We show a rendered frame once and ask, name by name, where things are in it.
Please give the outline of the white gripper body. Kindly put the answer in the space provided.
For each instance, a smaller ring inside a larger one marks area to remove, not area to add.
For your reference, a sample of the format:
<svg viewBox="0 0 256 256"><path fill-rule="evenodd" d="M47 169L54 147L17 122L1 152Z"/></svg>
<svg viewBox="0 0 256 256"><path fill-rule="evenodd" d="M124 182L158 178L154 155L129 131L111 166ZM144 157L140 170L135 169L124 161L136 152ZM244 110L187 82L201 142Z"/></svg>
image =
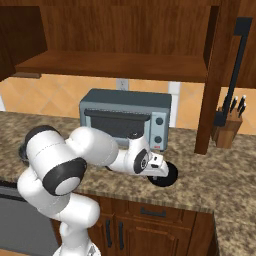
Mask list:
<svg viewBox="0 0 256 256"><path fill-rule="evenodd" d="M148 162L147 171L150 176L166 177L169 173L167 163L162 155L154 155Z"/></svg>

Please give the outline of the wooden base cabinet door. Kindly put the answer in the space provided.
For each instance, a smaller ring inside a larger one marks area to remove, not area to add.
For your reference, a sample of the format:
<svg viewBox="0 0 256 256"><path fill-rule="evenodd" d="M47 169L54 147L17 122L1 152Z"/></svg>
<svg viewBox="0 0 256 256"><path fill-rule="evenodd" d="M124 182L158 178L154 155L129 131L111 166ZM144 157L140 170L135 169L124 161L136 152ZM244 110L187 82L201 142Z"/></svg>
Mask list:
<svg viewBox="0 0 256 256"><path fill-rule="evenodd" d="M124 249L119 248L118 223L123 222ZM116 218L119 256L187 256L191 230L156 221Z"/></svg>
<svg viewBox="0 0 256 256"><path fill-rule="evenodd" d="M110 220L112 246L108 248L106 238L106 220ZM99 248L102 256L115 256L115 233L112 214L101 214L97 223L88 230L91 240Z"/></svg>

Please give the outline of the dark grey bowl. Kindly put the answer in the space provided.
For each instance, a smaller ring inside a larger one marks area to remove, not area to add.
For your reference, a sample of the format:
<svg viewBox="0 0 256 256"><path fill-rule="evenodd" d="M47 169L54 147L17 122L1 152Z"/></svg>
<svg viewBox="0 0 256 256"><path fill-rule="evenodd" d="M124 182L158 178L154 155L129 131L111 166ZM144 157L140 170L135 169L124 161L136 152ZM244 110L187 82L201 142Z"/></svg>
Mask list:
<svg viewBox="0 0 256 256"><path fill-rule="evenodd" d="M18 150L19 157L25 166L29 166L28 157L26 154L25 145L21 144Z"/></svg>

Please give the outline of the wooden drawer front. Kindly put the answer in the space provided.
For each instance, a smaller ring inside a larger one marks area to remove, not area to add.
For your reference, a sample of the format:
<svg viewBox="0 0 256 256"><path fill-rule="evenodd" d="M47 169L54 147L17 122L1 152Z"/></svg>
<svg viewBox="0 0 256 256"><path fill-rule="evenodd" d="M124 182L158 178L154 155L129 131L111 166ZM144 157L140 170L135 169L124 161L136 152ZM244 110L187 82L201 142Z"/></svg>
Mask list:
<svg viewBox="0 0 256 256"><path fill-rule="evenodd" d="M159 205L152 205L152 204L145 204L140 202L129 202L129 212L136 217L143 218L143 219L151 219L151 220L157 220L160 222L165 222L168 224L173 224L179 227L189 228L191 229L196 212L190 211L190 210L184 210L184 209L177 209L167 206L159 206ZM161 212L162 210L166 211L166 217L154 217L154 216L148 216L140 214L140 208L144 207L146 210L149 211L156 211Z"/></svg>

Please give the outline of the grey toaster oven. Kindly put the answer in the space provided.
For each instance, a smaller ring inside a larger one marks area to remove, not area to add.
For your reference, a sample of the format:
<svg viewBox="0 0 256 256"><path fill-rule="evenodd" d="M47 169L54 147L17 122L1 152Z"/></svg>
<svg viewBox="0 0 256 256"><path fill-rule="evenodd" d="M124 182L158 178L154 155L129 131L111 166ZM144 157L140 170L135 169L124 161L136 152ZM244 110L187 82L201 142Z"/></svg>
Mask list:
<svg viewBox="0 0 256 256"><path fill-rule="evenodd" d="M127 146L128 135L141 132L151 149L164 151L168 144L172 96L170 94L91 89L80 101L80 125L96 128L114 137L120 146ZM85 109L151 115L148 121L90 117Z"/></svg>

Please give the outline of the wooden knife block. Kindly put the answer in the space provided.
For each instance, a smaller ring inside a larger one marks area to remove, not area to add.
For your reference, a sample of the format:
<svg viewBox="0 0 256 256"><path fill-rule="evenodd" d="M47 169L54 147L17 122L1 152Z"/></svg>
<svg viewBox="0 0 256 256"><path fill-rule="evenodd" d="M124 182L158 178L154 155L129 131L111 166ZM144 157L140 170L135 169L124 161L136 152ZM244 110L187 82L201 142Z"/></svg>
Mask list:
<svg viewBox="0 0 256 256"><path fill-rule="evenodd" d="M214 126L211 138L216 143L216 147L230 149L242 122L243 118L239 115L237 109L234 108L232 112L228 113L223 127Z"/></svg>

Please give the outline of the grey dishwasher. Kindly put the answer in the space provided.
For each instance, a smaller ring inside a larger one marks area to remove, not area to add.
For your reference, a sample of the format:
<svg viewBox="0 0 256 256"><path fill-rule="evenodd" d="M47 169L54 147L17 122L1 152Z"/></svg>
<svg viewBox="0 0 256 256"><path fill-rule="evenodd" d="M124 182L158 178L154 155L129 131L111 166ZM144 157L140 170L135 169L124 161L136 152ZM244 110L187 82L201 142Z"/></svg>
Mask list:
<svg viewBox="0 0 256 256"><path fill-rule="evenodd" d="M0 248L53 256L58 247L50 219L21 197L16 183L0 181Z"/></svg>

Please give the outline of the white wall outlet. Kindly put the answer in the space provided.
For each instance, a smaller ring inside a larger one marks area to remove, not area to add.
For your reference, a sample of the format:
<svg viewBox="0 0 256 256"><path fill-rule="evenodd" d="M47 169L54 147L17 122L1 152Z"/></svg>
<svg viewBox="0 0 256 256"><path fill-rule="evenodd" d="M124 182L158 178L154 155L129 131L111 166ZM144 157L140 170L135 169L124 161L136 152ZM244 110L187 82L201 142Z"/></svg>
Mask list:
<svg viewBox="0 0 256 256"><path fill-rule="evenodd" d="M117 90L129 90L129 80L124 78L117 78L116 79L116 89Z"/></svg>

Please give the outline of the open wooden wall cabinet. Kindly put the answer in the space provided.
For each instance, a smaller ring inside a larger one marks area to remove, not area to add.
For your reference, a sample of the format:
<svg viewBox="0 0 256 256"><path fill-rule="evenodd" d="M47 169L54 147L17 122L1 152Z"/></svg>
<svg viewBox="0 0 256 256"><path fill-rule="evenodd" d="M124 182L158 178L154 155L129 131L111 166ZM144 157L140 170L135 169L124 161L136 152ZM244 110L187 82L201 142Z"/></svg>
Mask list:
<svg viewBox="0 0 256 256"><path fill-rule="evenodd" d="M203 82L220 0L59 0L40 5L47 50L22 72Z"/></svg>

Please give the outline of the closed wooden wall cabinet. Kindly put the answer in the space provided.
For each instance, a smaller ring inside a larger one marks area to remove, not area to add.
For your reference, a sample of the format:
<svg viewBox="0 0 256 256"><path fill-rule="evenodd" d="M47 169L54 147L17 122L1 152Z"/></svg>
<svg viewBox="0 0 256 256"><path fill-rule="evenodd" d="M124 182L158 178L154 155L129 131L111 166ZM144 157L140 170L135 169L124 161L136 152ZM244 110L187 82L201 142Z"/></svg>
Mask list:
<svg viewBox="0 0 256 256"><path fill-rule="evenodd" d="M256 0L241 0L238 16L252 17L253 20L247 38L236 88L256 89ZM239 43L240 37L233 36L222 83L224 87L229 86Z"/></svg>

